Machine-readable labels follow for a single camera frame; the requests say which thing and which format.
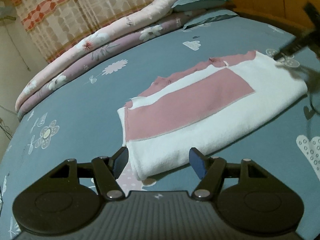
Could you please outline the patterned beige orange curtain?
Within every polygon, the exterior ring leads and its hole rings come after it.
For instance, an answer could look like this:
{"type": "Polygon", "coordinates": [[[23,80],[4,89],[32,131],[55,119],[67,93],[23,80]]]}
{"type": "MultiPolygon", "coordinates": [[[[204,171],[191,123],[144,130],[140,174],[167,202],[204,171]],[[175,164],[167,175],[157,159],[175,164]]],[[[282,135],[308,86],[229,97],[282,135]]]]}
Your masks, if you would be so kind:
{"type": "Polygon", "coordinates": [[[154,0],[10,0],[48,63],[86,36],[154,0]]]}

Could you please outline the teal lower pillow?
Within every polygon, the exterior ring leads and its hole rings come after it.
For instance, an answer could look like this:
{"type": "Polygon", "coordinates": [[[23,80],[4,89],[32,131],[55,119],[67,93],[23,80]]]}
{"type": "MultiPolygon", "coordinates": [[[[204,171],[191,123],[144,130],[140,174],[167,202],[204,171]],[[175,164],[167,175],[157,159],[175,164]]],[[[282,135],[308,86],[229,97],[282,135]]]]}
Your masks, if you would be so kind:
{"type": "Polygon", "coordinates": [[[195,18],[192,18],[189,20],[184,26],[183,29],[190,29],[192,27],[196,27],[202,24],[206,23],[211,23],[211,22],[216,22],[216,21],[221,21],[221,20],[226,20],[229,18],[234,18],[238,17],[238,14],[228,10],[228,9],[211,9],[203,14],[196,16],[195,18]]]}

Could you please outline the pink and white knit sweater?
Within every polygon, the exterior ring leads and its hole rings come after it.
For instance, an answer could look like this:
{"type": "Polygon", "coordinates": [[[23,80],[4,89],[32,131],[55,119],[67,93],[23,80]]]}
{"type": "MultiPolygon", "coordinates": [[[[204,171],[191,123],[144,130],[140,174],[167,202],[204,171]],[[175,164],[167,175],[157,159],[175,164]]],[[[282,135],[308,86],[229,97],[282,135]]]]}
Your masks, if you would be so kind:
{"type": "Polygon", "coordinates": [[[212,57],[151,86],[118,110],[137,180],[211,154],[263,126],[307,93],[290,66],[256,50],[212,57]]]}

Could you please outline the pink floral folded quilt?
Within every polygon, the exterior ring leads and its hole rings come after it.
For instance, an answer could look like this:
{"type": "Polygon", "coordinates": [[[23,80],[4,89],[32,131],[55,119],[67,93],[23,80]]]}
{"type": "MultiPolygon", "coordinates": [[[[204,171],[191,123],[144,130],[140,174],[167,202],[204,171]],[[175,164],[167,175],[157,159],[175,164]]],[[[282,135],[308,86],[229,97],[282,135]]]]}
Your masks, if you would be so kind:
{"type": "Polygon", "coordinates": [[[168,14],[171,6],[176,1],[177,0],[154,0],[150,5],[147,5],[140,11],[124,16],[108,26],[97,30],[88,37],[83,38],[79,43],[48,64],[48,66],[38,72],[29,81],[16,100],[15,111],[19,111],[21,105],[31,97],[33,93],[75,61],[108,42],[114,41],[125,34],[160,20],[168,14]]]}

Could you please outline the teal pillow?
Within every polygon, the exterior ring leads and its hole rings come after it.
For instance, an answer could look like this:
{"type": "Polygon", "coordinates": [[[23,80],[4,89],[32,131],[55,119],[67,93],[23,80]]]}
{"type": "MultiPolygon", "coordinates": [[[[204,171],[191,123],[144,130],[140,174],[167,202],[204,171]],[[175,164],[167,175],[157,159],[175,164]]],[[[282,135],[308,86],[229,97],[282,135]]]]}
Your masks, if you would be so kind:
{"type": "Polygon", "coordinates": [[[177,0],[171,8],[175,12],[212,9],[221,7],[230,1],[231,0],[177,0]]]}
{"type": "Polygon", "coordinates": [[[238,17],[238,14],[228,10],[228,9],[211,9],[203,14],[196,16],[195,18],[192,18],[189,20],[184,26],[183,29],[190,29],[192,27],[196,27],[202,24],[206,23],[211,23],[211,22],[216,22],[216,21],[221,21],[221,20],[226,20],[229,18],[234,18],[238,17]]]}

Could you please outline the teal upper pillow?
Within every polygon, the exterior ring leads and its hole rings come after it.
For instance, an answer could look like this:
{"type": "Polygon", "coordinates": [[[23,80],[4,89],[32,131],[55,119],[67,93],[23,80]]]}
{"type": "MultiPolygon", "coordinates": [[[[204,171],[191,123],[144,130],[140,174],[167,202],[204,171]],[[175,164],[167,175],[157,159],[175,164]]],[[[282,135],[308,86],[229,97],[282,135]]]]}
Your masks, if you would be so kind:
{"type": "Polygon", "coordinates": [[[171,8],[175,12],[212,9],[221,7],[230,1],[231,0],[177,0],[171,8]]]}

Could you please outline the purple floral folded quilt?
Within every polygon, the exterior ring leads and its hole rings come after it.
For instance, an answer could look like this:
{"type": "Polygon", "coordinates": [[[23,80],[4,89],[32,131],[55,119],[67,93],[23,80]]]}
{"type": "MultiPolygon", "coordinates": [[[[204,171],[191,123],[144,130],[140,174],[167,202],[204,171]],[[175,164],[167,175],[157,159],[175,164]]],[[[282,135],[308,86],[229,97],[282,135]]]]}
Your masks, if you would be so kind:
{"type": "Polygon", "coordinates": [[[98,64],[154,38],[180,29],[189,20],[204,12],[204,9],[200,9],[173,13],[155,24],[127,34],[88,53],[65,70],[59,71],[56,75],[46,81],[44,85],[41,85],[31,97],[22,103],[17,113],[18,120],[22,120],[28,112],[54,91],[82,74],[85,74],[98,64]]]}

